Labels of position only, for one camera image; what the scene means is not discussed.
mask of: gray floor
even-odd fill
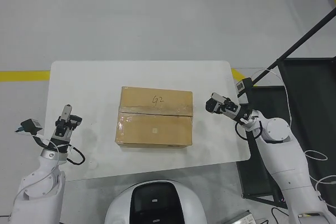
[[[251,76],[258,70],[252,68],[269,66],[332,7],[332,0],[5,0],[0,71],[47,70],[55,60],[227,60]],[[336,18],[292,56],[335,55]],[[260,84],[280,83],[268,75]],[[10,213],[21,177],[39,166],[40,148],[13,131],[27,118],[43,124],[47,92],[48,82],[0,83],[0,215]],[[235,163],[68,182],[61,221],[103,223],[122,190],[156,178],[192,188],[208,223],[247,209],[259,223],[274,223],[270,206],[240,197]]]

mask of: white cable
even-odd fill
[[[312,157],[312,156],[307,155],[307,154],[306,154],[307,152],[316,152],[317,154],[320,154],[320,155],[322,155],[322,156],[325,156],[325,158],[315,158],[315,157]],[[315,150],[306,150],[306,151],[304,152],[304,154],[305,154],[306,157],[311,158],[311,159],[313,159],[313,160],[319,160],[319,161],[326,161],[326,160],[328,160],[328,158],[327,158],[327,156],[326,156],[325,154],[323,154],[323,153],[321,153],[321,152],[318,152],[318,151],[315,151]]]
[[[307,152],[316,152],[316,153],[318,153],[318,154],[320,154],[320,155],[322,155],[322,156],[325,156],[325,158],[315,158],[315,157],[312,157],[312,156],[308,156],[308,155],[306,154]],[[314,150],[306,150],[306,151],[304,152],[304,154],[305,154],[306,157],[311,158],[311,159],[313,159],[313,160],[319,160],[319,161],[326,161],[326,160],[328,160],[328,157],[327,157],[325,154],[323,154],[323,153],[321,153],[321,152],[318,152],[318,151],[314,151]],[[315,181],[316,181],[316,184],[315,184],[315,191],[318,192],[318,185],[319,185],[319,184],[336,184],[336,180],[335,180],[335,181],[331,181],[331,182],[323,182],[323,180],[328,179],[328,178],[336,178],[336,175],[329,175],[329,176],[326,176],[326,177],[324,177],[324,178],[321,178],[320,180],[315,180]],[[326,202],[323,200],[323,198],[322,198],[321,196],[318,196],[318,197],[319,197],[320,200],[321,200],[322,202],[324,202],[327,206],[330,206],[330,207],[336,209],[336,206],[332,206],[332,205],[326,203]]]
[[[323,182],[321,182],[321,181],[322,181],[322,180],[325,180],[325,179],[327,179],[327,178],[336,178],[336,175],[326,176],[326,177],[320,179],[318,182],[316,182],[316,184],[315,184],[315,190],[316,190],[316,191],[318,190],[318,185],[323,183]],[[322,202],[324,202],[327,206],[330,206],[330,207],[336,209],[336,206],[332,206],[332,205],[326,203],[326,202],[323,200],[323,198],[322,198],[321,196],[319,196],[319,198],[320,198],[320,200],[321,200]]]
[[[271,71],[271,70],[268,70],[268,69],[265,69],[265,68],[260,69],[260,70],[258,70],[258,71],[256,71],[256,72],[254,72],[254,74],[251,76],[251,79],[253,79],[253,76],[254,76],[255,74],[257,74],[258,72],[261,72],[261,71],[268,71],[268,72],[271,72],[271,73],[274,74],[276,77],[278,77],[278,78],[280,79],[280,81],[282,82],[282,85],[284,86],[284,89],[285,89],[286,101],[287,101],[287,109],[288,109],[288,111],[289,111],[290,127],[291,127],[292,117],[291,117],[291,111],[290,111],[289,97],[288,97],[288,95],[287,95],[287,90],[286,90],[286,86],[285,86],[284,81],[283,81],[283,80],[280,78],[280,76],[278,76],[275,72],[273,72],[273,71]]]
[[[19,133],[19,132],[15,132],[15,133],[16,133],[16,134],[19,134],[19,135],[22,135],[22,136],[32,136],[32,137],[38,137],[38,138],[40,138],[40,139],[42,139],[42,140],[47,140],[47,141],[49,141],[50,143],[52,143],[53,146],[56,148],[57,152],[59,152],[58,147],[56,146],[56,144],[53,143],[53,142],[52,142],[51,140],[49,140],[49,139],[46,139],[46,138],[44,138],[44,137],[42,137],[42,136],[35,136],[35,135],[33,135],[33,134],[21,134],[21,133]],[[17,197],[21,194],[21,192],[22,192],[23,190],[25,190],[26,188],[31,187],[31,186],[37,184],[37,183],[40,182],[40,181],[43,181],[43,180],[46,179],[48,176],[50,176],[50,175],[53,173],[53,171],[57,168],[59,162],[60,162],[60,158],[59,158],[59,156],[57,156],[57,163],[56,163],[56,165],[52,168],[52,171],[51,171],[48,175],[46,175],[44,178],[41,178],[40,180],[38,180],[38,181],[36,181],[36,182],[34,182],[34,183],[32,183],[32,184],[29,184],[28,186],[22,188],[22,189],[16,194],[15,199],[13,200],[12,206],[15,205],[15,201],[16,201]]]

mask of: yellow floor line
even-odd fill
[[[246,78],[243,74],[233,68],[231,69],[231,73],[233,74],[233,78],[237,81],[241,81],[242,79]]]
[[[233,78],[237,81],[245,78],[243,74],[231,69]],[[50,71],[7,71],[0,72],[0,82],[46,81],[50,80]]]

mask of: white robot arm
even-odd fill
[[[45,145],[39,137],[35,137],[42,129],[33,119],[21,123],[16,132],[30,132],[35,142],[43,148],[39,157],[40,167],[28,176],[22,178],[18,194],[14,200],[10,223],[41,223],[58,224],[61,216],[63,192],[65,187],[65,173],[59,170],[59,165],[70,161],[67,149],[71,146],[71,134],[81,124],[82,118],[71,115],[72,107],[66,105],[62,115],[56,121],[56,129],[49,145]]]
[[[264,165],[287,203],[290,224],[336,224],[336,216],[311,184],[305,154],[285,120],[267,119],[261,112],[242,108],[217,93],[207,101],[206,110],[224,114],[246,131],[253,131]],[[300,216],[309,213],[319,216]]]

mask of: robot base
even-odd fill
[[[198,196],[172,180],[136,184],[117,196],[108,208],[105,224],[207,224]]]

